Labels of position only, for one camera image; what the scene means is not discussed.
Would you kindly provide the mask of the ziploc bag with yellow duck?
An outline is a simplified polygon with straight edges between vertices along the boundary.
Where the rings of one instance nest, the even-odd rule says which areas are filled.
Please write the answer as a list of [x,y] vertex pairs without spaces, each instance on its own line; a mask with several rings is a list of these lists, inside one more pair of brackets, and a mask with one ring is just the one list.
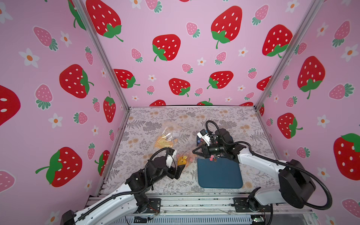
[[194,154],[183,153],[178,157],[177,165],[178,166],[184,165],[185,167],[188,167],[194,162],[195,158],[196,157]]

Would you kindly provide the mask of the clear ziploc candy bag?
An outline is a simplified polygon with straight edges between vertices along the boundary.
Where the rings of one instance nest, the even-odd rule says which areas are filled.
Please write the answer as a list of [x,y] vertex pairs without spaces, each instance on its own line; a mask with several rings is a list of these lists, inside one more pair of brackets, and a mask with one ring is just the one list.
[[165,121],[155,140],[154,148],[157,150],[162,148],[176,149],[181,136],[181,130],[182,126],[171,121]]

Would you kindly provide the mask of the pile of colourful candies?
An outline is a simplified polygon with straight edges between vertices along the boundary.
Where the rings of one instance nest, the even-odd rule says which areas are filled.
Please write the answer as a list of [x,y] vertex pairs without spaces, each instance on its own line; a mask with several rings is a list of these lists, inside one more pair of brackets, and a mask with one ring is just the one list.
[[212,161],[212,162],[217,162],[217,158],[215,156],[211,156],[209,158],[209,161]]

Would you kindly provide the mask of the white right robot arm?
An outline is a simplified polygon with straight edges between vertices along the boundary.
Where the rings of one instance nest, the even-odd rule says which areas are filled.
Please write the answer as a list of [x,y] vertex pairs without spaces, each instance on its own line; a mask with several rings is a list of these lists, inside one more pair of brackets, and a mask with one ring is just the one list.
[[301,209],[316,190],[315,183],[309,175],[302,172],[303,167],[296,160],[286,162],[267,159],[253,152],[249,143],[234,142],[229,132],[223,128],[214,134],[203,129],[197,133],[197,137],[200,143],[193,150],[194,154],[203,158],[224,157],[238,164],[254,167],[278,182],[271,187],[257,187],[251,192],[247,198],[247,206],[252,211],[277,203],[287,203]]

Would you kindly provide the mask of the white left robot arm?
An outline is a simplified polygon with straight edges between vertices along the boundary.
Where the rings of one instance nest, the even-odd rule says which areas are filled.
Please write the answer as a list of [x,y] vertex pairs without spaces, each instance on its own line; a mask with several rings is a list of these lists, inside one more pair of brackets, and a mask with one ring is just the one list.
[[144,169],[133,173],[119,188],[97,203],[74,212],[67,211],[61,217],[61,225],[108,225],[115,220],[133,214],[142,213],[149,206],[146,192],[153,184],[164,177],[179,179],[188,162],[187,157],[180,157],[176,167],[170,155],[152,156]]

